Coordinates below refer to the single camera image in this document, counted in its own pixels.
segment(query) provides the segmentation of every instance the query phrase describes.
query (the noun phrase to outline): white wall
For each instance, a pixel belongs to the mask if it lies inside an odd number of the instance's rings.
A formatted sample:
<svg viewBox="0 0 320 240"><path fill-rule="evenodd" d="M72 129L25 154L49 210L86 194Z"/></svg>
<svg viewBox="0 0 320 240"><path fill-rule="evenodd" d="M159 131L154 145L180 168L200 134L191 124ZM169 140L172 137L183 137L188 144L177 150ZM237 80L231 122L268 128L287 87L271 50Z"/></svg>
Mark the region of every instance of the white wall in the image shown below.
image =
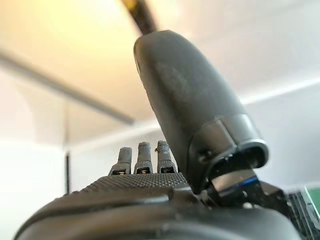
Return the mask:
<svg viewBox="0 0 320 240"><path fill-rule="evenodd" d="M65 192L64 152L39 143L34 114L0 69L1 240L11 240L36 210Z"/></svg>
<svg viewBox="0 0 320 240"><path fill-rule="evenodd" d="M31 215L65 193L58 147L0 143L0 239L10 240Z"/></svg>
<svg viewBox="0 0 320 240"><path fill-rule="evenodd" d="M269 162L256 171L261 180L284 189L320 181L319 105L320 84L246 105L270 148ZM81 148L76 148L71 155L72 190L79 190L107 175L117 162L121 147L132 147L133 167L138 143L150 142L155 148L161 139L164 139L162 132L155 129L152 133L92 149L81 151ZM152 159L153 170L156 171L155 153Z"/></svg>

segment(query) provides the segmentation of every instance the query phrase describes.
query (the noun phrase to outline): metal part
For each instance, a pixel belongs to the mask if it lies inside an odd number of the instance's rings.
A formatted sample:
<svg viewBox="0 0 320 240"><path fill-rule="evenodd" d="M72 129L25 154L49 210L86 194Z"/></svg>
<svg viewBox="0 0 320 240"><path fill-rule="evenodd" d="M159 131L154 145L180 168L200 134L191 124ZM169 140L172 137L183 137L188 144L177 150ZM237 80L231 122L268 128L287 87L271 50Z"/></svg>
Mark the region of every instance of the metal part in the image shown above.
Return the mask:
<svg viewBox="0 0 320 240"><path fill-rule="evenodd" d="M214 205L236 208L269 208L289 215L286 196L280 188L259 181L252 169L229 172L214 178L208 198Z"/></svg>
<svg viewBox="0 0 320 240"><path fill-rule="evenodd" d="M26 77L27 79L30 79L31 81L35 81L59 93L62 93L69 98L72 98L82 104L87 105L88 107L98 110L99 112L108 115L118 121L121 121L127 125L132 125L135 122L133 118L126 114L123 114L122 112L119 112L113 107L97 101L96 99L63 84L63 82L65 81L61 79L54 79L47 74L44 74L36 69L32 69L30 66L22 63L21 61L18 61L17 59L9 56L3 51L0 51L0 65Z"/></svg>

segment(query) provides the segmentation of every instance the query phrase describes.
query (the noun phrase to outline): white ceiling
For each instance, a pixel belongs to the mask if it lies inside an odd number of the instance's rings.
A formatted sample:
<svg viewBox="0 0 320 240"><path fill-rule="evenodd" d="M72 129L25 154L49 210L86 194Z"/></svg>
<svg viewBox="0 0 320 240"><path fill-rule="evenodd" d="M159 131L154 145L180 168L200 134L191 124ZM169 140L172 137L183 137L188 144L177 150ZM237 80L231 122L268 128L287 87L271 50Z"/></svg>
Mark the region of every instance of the white ceiling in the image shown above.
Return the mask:
<svg viewBox="0 0 320 240"><path fill-rule="evenodd" d="M147 3L159 29L193 42L242 98L320 76L319 1ZM10 0L1 5L0 49L138 122L154 118L133 57L139 32L120 1ZM2 71L29 104L40 143L63 143L66 113L71 144L131 128Z"/></svg>

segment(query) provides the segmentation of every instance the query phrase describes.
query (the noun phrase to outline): robotic hand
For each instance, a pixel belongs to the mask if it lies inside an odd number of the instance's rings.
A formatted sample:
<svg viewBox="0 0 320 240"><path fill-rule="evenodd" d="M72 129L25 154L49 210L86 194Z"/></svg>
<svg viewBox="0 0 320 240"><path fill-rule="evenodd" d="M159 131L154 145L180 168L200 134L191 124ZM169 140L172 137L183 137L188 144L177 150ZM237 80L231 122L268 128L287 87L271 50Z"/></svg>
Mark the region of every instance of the robotic hand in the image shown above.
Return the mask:
<svg viewBox="0 0 320 240"><path fill-rule="evenodd" d="M168 142L121 148L108 176L54 200L15 240L298 240L283 191L253 169L268 148L227 83L186 39L171 31L140 37L134 57ZM171 162L170 149L177 162Z"/></svg>

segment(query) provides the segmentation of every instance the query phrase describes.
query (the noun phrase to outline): blurry background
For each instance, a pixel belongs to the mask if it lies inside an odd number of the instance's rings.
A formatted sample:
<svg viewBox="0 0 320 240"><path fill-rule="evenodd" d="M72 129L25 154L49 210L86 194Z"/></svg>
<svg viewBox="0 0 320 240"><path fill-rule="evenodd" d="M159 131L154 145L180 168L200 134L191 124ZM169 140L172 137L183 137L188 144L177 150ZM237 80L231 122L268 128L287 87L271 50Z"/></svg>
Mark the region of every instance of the blurry background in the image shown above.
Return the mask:
<svg viewBox="0 0 320 240"><path fill-rule="evenodd" d="M320 2L148 0L160 30L195 44L270 146L259 177L284 189L319 180ZM38 208L108 174L119 148L164 139L136 70L140 36L119 0L1 0L0 53L105 106L89 107L0 58L1 239ZM156 169L156 156L153 167Z"/></svg>

